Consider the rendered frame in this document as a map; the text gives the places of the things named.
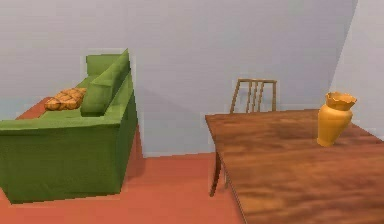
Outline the brown wooden chair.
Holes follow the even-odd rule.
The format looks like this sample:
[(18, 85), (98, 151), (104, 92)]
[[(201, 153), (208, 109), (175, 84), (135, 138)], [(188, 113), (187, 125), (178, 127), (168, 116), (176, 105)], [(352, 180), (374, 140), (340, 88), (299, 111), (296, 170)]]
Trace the brown wooden chair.
[(231, 106), (229, 113), (235, 112), (235, 106), (239, 91), (242, 83), (246, 83), (247, 87), (247, 101), (246, 101), (246, 113), (260, 112), (261, 103), (263, 100), (263, 93), (266, 84), (272, 85), (272, 99), (271, 110), (277, 109), (277, 81), (271, 79), (255, 79), (255, 78), (238, 78), (235, 86), (235, 90), (232, 96)]

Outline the brown wooden table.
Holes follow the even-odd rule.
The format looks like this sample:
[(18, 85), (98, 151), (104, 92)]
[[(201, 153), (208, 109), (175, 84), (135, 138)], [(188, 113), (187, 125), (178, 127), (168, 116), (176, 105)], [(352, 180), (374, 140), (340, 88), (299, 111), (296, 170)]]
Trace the brown wooden table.
[(384, 142), (362, 128), (322, 147), (315, 110), (206, 122), (245, 224), (384, 224)]

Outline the orange quilted cushion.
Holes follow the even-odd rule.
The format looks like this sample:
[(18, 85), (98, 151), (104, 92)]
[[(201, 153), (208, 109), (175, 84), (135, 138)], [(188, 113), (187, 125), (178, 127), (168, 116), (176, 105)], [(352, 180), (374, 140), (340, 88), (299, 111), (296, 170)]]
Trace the orange quilted cushion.
[(85, 93), (85, 88), (62, 90), (49, 99), (44, 107), (48, 111), (75, 110), (81, 106)]

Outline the green sofa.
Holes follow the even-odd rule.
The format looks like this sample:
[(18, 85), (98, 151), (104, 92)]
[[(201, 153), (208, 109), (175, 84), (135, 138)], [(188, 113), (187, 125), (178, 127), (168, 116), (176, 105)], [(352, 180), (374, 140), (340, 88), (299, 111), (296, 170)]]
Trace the green sofa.
[(75, 110), (0, 121), (0, 189), (12, 204), (118, 194), (138, 118), (130, 57), (88, 55)]

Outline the yellow vase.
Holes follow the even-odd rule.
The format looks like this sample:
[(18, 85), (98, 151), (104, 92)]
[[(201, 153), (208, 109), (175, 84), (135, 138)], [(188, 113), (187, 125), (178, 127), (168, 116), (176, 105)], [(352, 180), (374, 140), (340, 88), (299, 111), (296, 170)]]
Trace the yellow vase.
[(332, 146), (341, 133), (351, 122), (353, 112), (351, 108), (357, 99), (341, 92), (328, 92), (325, 104), (318, 112), (317, 143), (323, 147)]

